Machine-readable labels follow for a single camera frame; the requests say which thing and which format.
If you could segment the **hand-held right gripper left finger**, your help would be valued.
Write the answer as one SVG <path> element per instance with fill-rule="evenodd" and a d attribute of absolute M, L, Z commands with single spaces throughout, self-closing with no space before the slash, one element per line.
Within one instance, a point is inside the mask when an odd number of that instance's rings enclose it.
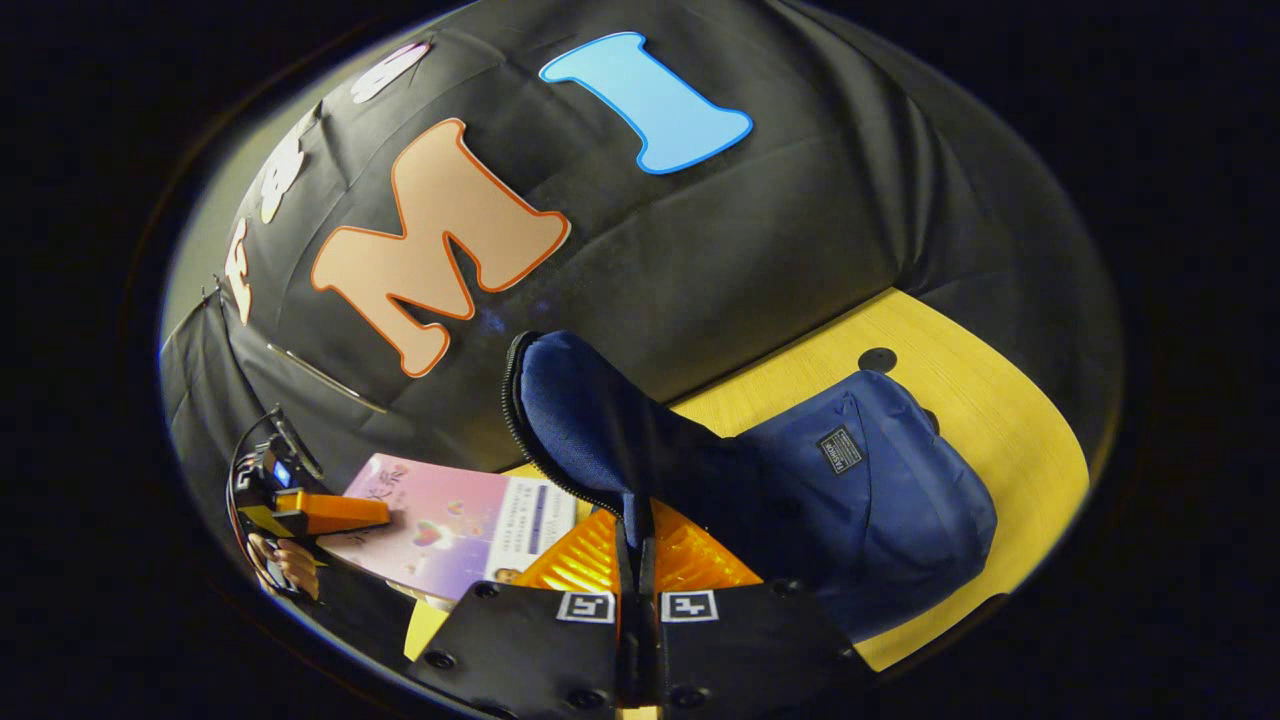
<path fill-rule="evenodd" d="M 643 705 L 643 602 L 614 516 L 595 511 L 511 582 L 419 603 L 411 676 L 502 719 L 616 719 Z"/>

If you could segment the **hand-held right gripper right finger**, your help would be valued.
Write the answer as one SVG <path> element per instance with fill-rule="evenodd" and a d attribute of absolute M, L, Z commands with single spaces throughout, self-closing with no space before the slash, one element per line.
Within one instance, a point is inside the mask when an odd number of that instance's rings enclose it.
<path fill-rule="evenodd" d="M 873 719 L 876 674 L 806 587 L 652 501 L 640 702 L 659 719 Z"/>

